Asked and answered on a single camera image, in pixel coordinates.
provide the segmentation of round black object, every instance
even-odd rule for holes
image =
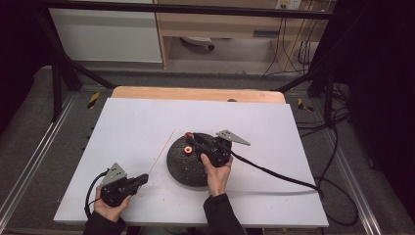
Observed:
[[[207,139],[213,137],[201,134]],[[200,160],[200,156],[193,150],[192,154],[186,156],[184,148],[186,138],[181,137],[177,139],[170,147],[167,153],[167,168],[173,178],[179,183],[190,187],[206,187],[208,186],[208,175],[205,171],[205,166]]]

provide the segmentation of black sleeve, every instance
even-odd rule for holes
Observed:
[[[119,235],[124,228],[125,222],[122,218],[115,223],[94,211],[85,223],[83,235]]]
[[[245,235],[226,194],[208,197],[204,203],[208,235]]]

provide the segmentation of wall outlet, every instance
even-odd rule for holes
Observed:
[[[301,0],[290,0],[287,6],[288,10],[298,10],[301,4]]]
[[[275,9],[287,9],[290,4],[290,0],[278,0]]]

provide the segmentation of white board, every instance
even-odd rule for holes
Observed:
[[[128,177],[136,177],[148,173],[160,156],[149,182],[122,218],[135,225],[206,225],[203,203],[208,189],[178,183],[167,169],[166,155],[171,144],[188,131],[215,136],[223,129],[251,142],[251,146],[233,144],[235,153],[314,184],[289,105],[112,98],[101,113],[55,220],[85,222],[83,207],[89,185],[113,163]],[[317,192],[236,159],[227,194],[246,227],[328,226]]]

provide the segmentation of person's right hand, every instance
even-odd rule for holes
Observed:
[[[128,197],[122,201],[121,205],[113,208],[105,204],[101,199],[101,186],[98,186],[95,199],[97,199],[97,201],[94,203],[94,211],[112,222],[117,222],[121,213],[128,208],[129,202],[131,201],[131,195],[128,195]]]
[[[231,172],[233,157],[222,167],[214,167],[210,163],[210,159],[205,154],[201,154],[202,163],[207,170],[207,185],[209,193],[215,197],[226,193],[226,183]]]

